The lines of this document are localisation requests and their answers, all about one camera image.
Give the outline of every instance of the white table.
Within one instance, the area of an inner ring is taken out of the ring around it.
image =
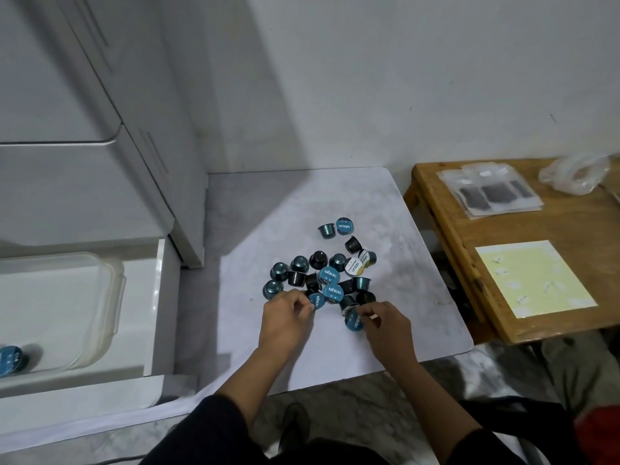
[[[376,252],[376,265],[363,275],[378,300],[411,320],[418,359],[469,351],[472,338],[385,168],[213,175],[205,268],[181,276],[175,373],[200,373],[202,393],[216,391],[257,346],[273,264],[316,250],[348,255],[349,237],[324,240],[317,230],[343,216],[362,246]],[[345,327],[338,305],[314,312],[298,354],[272,394],[383,370],[364,332]]]

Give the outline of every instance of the white wall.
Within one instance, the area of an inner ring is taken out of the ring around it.
[[[157,0],[210,172],[620,149],[620,0]]]

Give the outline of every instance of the open drawer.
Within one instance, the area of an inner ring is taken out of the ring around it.
[[[136,410],[194,393],[194,379],[172,375],[181,269],[172,243],[160,239],[90,253],[122,266],[124,287],[112,340],[86,367],[0,378],[0,434]]]

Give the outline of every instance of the red object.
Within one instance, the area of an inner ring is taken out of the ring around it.
[[[620,464],[620,406],[594,408],[575,431],[579,446],[593,465]]]

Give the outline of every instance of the floor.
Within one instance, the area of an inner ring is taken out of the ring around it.
[[[544,369],[525,348],[491,342],[458,356],[425,363],[455,398],[519,395],[557,400]],[[394,465],[436,464],[435,455],[403,393],[386,373],[287,392],[267,398],[252,437],[271,456],[279,424],[290,403],[302,403],[312,420],[311,437],[373,448]],[[170,418],[71,439],[0,456],[5,465],[88,465],[149,452],[182,418]],[[515,438],[501,437],[523,454]],[[125,464],[138,463],[139,460]]]

